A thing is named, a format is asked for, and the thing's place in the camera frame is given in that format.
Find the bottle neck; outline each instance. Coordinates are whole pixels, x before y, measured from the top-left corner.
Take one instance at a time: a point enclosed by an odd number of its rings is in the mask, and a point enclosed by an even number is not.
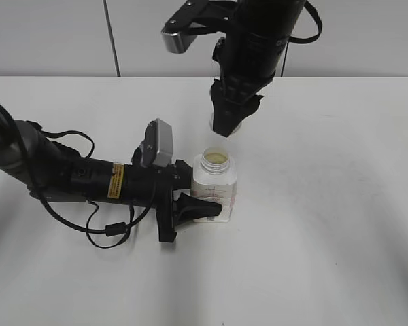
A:
[[[228,170],[230,157],[222,148],[210,147],[206,149],[201,157],[202,168],[213,175],[219,175]]]

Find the table surface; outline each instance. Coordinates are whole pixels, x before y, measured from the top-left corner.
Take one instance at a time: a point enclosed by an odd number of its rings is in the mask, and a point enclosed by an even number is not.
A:
[[[209,129],[211,82],[0,77],[16,119],[86,132],[95,158],[128,162],[160,117],[174,158],[221,145],[238,177],[230,223],[161,244],[152,210],[101,250],[0,171],[0,325],[408,325],[408,79],[276,79],[229,139]],[[93,225],[127,218],[102,204]]]

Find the white bottle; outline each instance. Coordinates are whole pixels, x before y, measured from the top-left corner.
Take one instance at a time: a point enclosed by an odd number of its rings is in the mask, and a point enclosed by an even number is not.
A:
[[[222,211],[218,216],[194,221],[227,223],[235,201],[236,180],[234,159],[224,149],[210,147],[195,156],[190,193],[196,198],[220,203]]]

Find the label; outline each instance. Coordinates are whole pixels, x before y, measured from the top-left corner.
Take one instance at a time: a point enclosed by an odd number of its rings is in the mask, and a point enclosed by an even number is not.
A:
[[[124,165],[114,163],[112,176],[110,177],[109,192],[107,197],[111,199],[119,199],[122,188],[122,180],[124,180]]]
[[[201,185],[192,180],[191,194],[196,198],[205,198],[222,206],[232,206],[236,196],[236,184],[233,185]]]

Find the cable connector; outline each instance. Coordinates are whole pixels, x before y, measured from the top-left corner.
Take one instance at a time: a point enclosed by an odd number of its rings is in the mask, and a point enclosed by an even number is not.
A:
[[[105,228],[106,236],[117,236],[119,234],[125,234],[128,231],[128,226],[125,222],[109,224]]]

